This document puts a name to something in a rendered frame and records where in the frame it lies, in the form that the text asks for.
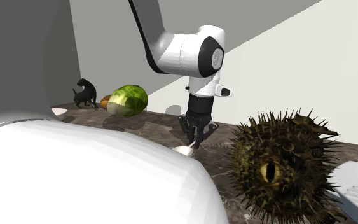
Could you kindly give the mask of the brown spiky pufferfish figure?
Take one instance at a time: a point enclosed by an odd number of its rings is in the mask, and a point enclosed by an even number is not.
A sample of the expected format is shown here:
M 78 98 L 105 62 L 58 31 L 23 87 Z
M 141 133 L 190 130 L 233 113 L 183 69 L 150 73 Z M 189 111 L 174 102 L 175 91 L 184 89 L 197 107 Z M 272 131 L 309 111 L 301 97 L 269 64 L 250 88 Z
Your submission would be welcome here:
M 299 111 L 260 113 L 236 126 L 231 140 L 231 183 L 262 223 L 336 224 L 347 217 L 333 209 L 329 182 L 337 166 L 337 132 Z

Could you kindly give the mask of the white bowl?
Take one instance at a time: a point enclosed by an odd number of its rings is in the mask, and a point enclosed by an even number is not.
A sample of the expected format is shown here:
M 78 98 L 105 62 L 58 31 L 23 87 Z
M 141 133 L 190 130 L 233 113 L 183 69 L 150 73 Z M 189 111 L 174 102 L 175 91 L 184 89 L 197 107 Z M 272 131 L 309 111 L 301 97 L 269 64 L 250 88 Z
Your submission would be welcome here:
M 64 108 L 52 108 L 52 111 L 60 121 L 67 118 L 67 110 Z

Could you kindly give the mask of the small white cup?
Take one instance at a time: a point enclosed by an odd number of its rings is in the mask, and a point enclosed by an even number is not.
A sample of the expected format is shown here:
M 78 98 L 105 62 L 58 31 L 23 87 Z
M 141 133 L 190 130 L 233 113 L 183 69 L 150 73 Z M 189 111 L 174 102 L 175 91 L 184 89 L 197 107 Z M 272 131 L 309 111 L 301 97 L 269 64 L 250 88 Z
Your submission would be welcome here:
M 194 153 L 194 149 L 193 149 L 193 145 L 195 144 L 195 141 L 193 141 L 190 145 L 188 146 L 176 146 L 174 148 L 172 148 L 174 151 L 181 153 L 185 156 L 188 157 L 192 157 L 193 153 Z

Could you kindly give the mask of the black dog figure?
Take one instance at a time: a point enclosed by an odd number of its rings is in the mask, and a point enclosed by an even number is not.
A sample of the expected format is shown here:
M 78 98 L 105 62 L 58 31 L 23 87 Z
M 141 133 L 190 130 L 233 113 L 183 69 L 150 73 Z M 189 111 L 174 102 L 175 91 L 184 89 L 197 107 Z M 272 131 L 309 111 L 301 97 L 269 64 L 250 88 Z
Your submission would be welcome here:
M 75 89 L 72 90 L 74 92 L 73 100 L 76 103 L 76 106 L 81 109 L 82 107 L 80 104 L 83 102 L 85 106 L 98 108 L 96 103 L 97 91 L 95 86 L 84 78 L 79 79 L 77 85 L 84 87 L 84 89 L 80 92 L 75 91 Z

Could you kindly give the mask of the green cabbage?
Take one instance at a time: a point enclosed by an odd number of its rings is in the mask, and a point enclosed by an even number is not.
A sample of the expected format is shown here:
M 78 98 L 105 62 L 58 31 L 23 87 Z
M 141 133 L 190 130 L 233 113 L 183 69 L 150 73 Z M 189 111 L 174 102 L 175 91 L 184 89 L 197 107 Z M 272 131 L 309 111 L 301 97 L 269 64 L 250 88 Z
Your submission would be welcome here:
M 112 116 L 131 117 L 148 106 L 148 94 L 139 85 L 124 85 L 109 97 L 107 111 Z

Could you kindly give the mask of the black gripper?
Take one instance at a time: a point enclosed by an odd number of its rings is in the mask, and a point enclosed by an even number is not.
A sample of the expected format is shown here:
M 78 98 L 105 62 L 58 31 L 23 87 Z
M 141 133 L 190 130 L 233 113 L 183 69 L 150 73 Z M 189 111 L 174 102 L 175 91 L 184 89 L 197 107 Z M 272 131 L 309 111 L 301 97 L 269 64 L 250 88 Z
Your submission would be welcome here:
M 197 149 L 201 142 L 211 136 L 219 125 L 212 120 L 212 108 L 214 97 L 200 97 L 189 94 L 188 109 L 185 115 L 179 115 L 179 124 L 182 131 L 186 134 L 189 143 L 195 141 Z

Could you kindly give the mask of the white grooved tray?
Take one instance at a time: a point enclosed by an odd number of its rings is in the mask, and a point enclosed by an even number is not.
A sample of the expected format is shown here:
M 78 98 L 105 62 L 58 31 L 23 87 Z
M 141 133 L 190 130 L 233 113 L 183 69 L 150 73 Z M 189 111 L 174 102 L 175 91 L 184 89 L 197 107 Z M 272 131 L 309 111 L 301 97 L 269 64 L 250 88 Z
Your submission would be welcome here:
M 328 178 L 333 184 L 329 194 L 338 207 L 358 224 L 358 162 L 348 161 L 335 168 Z

